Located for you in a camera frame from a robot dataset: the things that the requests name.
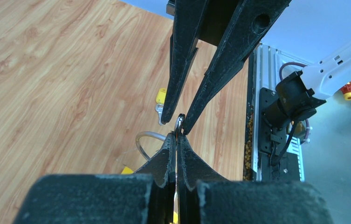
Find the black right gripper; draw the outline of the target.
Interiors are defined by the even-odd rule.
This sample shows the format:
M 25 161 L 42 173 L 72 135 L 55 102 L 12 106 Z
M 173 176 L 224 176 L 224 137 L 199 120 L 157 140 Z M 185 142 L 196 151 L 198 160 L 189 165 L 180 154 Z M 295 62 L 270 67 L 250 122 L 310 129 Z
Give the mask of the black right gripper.
M 170 122 L 175 113 L 198 50 L 198 39 L 217 46 L 217 50 L 183 122 L 185 135 L 208 102 L 243 68 L 289 4 L 289 0 L 176 0 L 162 124 Z

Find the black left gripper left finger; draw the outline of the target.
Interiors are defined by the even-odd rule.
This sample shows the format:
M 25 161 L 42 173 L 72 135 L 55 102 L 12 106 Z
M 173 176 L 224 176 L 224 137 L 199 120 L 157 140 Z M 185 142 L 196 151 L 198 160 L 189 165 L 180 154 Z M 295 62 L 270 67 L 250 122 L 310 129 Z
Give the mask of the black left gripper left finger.
M 143 188 L 155 183 L 159 188 L 176 186 L 176 137 L 167 134 L 161 148 L 133 175 L 133 186 Z

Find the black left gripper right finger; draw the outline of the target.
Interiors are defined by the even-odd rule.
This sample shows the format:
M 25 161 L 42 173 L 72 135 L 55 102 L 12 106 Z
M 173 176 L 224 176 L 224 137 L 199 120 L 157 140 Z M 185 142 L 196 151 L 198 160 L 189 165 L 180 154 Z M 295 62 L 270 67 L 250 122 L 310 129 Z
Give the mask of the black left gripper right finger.
M 187 190 L 193 190 L 197 181 L 227 181 L 194 152 L 187 136 L 183 134 L 177 139 L 177 162 L 179 185 Z

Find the large metal keyring with tags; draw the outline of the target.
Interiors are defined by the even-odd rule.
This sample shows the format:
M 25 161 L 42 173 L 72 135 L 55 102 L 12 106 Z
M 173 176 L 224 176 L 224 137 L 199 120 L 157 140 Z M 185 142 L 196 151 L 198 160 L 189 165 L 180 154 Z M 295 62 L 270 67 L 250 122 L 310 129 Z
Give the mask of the large metal keyring with tags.
M 150 174 L 154 179 L 149 194 L 148 224 L 169 224 L 173 221 L 177 137 L 181 134 L 184 119 L 184 114 L 178 116 L 174 130 L 167 134 L 161 148 L 136 170 L 137 174 Z

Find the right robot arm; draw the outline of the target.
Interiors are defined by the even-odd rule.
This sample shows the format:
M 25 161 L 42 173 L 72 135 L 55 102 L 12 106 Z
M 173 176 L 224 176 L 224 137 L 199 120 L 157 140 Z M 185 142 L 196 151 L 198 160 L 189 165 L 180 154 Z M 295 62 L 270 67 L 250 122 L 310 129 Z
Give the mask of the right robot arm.
M 216 52 L 182 124 L 189 134 L 208 102 L 243 68 L 248 56 L 289 6 L 288 0 L 171 0 L 170 75 L 161 122 L 168 123 L 177 107 L 198 51 L 198 40 Z M 266 119 L 276 128 L 310 118 L 341 87 L 351 81 L 351 42 L 319 62 L 285 77 L 277 86 L 278 100 Z

